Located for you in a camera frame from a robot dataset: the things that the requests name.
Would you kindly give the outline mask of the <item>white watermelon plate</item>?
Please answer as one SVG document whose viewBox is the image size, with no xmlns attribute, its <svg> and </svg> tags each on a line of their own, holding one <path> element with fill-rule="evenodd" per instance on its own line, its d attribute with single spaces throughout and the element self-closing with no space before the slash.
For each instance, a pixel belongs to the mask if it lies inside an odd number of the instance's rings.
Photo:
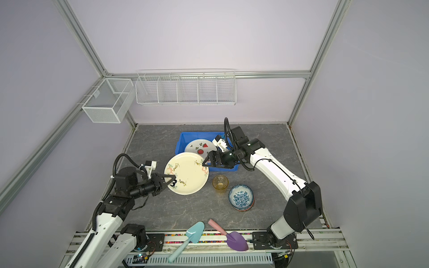
<svg viewBox="0 0 429 268">
<path fill-rule="evenodd" d="M 185 153 L 195 153 L 206 158 L 208 153 L 216 151 L 217 147 L 212 141 L 206 139 L 196 139 L 191 141 L 184 149 Z"/>
</svg>

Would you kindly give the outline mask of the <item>cream floral plate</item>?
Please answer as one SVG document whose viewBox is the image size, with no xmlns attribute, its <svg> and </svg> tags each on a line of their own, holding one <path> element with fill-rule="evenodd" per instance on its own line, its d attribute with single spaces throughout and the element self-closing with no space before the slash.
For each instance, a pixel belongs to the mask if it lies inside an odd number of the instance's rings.
<svg viewBox="0 0 429 268">
<path fill-rule="evenodd" d="M 165 169 L 165 174 L 176 176 L 176 189 L 179 195 L 190 195 L 201 190 L 207 183 L 209 169 L 202 165 L 204 158 L 194 153 L 181 153 L 172 157 Z"/>
</svg>

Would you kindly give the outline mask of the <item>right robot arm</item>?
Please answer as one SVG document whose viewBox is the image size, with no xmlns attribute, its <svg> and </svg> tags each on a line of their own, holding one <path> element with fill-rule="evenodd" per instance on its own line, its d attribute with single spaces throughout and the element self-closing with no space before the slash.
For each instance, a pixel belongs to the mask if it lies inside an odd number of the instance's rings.
<svg viewBox="0 0 429 268">
<path fill-rule="evenodd" d="M 216 150 L 210 151 L 203 166 L 232 169 L 241 165 L 247 171 L 261 171 L 282 193 L 286 200 L 283 215 L 267 228 L 266 245 L 279 248 L 286 238 L 308 230 L 323 214 L 321 188 L 315 182 L 306 182 L 278 161 L 257 138 L 249 139 L 241 127 L 224 127 L 224 137 L 216 136 Z"/>
</svg>

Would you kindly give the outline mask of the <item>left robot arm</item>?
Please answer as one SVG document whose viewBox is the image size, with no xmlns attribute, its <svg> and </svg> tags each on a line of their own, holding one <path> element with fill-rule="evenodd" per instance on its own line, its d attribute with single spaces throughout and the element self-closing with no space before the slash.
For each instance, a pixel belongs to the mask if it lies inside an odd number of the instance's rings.
<svg viewBox="0 0 429 268">
<path fill-rule="evenodd" d="M 137 164 L 119 154 L 112 167 L 113 185 L 92 215 L 92 226 L 68 268 L 118 268 L 133 250 L 143 250 L 149 239 L 143 225 L 124 225 L 138 198 L 153 197 L 172 184 L 175 175 L 155 172 L 156 162 Z"/>
</svg>

